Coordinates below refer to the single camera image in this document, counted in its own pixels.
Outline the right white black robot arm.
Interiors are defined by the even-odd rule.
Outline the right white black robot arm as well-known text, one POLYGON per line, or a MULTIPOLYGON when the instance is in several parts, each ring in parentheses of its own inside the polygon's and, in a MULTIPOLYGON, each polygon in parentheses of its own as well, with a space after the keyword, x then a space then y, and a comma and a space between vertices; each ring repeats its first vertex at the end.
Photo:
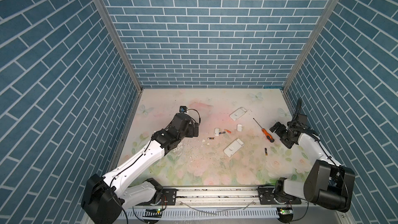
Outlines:
POLYGON ((277 122, 270 131, 279 136, 287 148, 293 145, 303 148, 312 168, 304 182, 281 177, 273 192, 275 200, 284 204, 302 199, 330 210, 347 212, 351 206, 355 172, 339 163, 310 127, 289 123, 286 127, 277 122))

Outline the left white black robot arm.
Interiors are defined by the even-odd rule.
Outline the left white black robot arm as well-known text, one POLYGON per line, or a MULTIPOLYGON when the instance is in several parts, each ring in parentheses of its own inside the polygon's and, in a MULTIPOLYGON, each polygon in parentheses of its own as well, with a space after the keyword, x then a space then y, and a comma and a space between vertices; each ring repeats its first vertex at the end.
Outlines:
POLYGON ((201 120, 194 120, 185 112, 177 113, 125 163, 103 176, 93 174, 86 182, 82 209, 94 223, 112 224, 127 208, 141 203, 157 203, 162 198, 163 187, 155 179, 146 179, 135 187, 130 187, 130 184, 175 149, 184 138, 198 137, 200 123, 201 120))

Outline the white remote control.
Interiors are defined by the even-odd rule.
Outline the white remote control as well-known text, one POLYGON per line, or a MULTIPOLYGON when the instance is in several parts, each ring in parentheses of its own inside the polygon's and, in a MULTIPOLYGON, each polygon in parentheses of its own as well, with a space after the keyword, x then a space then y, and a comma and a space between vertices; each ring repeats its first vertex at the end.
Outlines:
POLYGON ((227 146, 223 152, 228 157, 232 157, 237 151, 239 151, 244 146, 244 142, 241 139, 234 140, 229 146, 227 146))
POLYGON ((241 118, 243 115, 247 113, 247 110, 244 107, 240 107, 237 110, 235 110, 232 114, 229 115, 229 117, 236 121, 237 119, 241 118))

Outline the white battery cover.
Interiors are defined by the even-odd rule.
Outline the white battery cover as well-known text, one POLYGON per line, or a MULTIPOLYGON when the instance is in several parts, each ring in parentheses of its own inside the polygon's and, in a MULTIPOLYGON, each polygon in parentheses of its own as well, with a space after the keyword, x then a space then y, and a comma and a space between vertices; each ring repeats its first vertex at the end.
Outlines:
POLYGON ((214 135, 215 136, 219 136, 219 134, 220 134, 220 129, 219 128, 215 128, 214 129, 214 135))
POLYGON ((243 126, 241 124, 238 124, 236 129, 237 129, 238 132, 242 132, 243 131, 243 126))

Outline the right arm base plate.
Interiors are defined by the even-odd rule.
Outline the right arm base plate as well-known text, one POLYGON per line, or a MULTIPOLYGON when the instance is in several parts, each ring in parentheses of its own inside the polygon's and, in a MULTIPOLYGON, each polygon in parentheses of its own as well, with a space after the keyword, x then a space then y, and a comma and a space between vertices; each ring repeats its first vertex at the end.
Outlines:
POLYGON ((273 185, 261 185, 257 188, 257 191, 261 205, 300 205, 302 203, 301 199, 297 197, 275 196, 275 186, 273 185))

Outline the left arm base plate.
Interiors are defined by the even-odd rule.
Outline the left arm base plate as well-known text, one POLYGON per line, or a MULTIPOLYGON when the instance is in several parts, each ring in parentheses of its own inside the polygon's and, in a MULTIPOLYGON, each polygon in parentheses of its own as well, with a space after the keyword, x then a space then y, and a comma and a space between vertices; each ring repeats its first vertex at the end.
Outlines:
POLYGON ((174 206, 176 204, 177 192, 178 190, 176 188, 163 188, 162 189, 163 205, 174 206))

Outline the orange handled screwdriver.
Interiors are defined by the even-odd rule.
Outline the orange handled screwdriver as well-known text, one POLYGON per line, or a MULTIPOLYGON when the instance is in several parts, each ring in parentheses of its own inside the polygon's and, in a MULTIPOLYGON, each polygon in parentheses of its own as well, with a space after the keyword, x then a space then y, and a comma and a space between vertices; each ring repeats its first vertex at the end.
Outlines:
POLYGON ((272 135, 267 132, 267 130, 265 128, 263 128, 254 118, 253 120, 256 122, 256 124, 261 128, 262 133, 265 135, 265 137, 271 142, 275 142, 274 138, 272 137, 272 135))

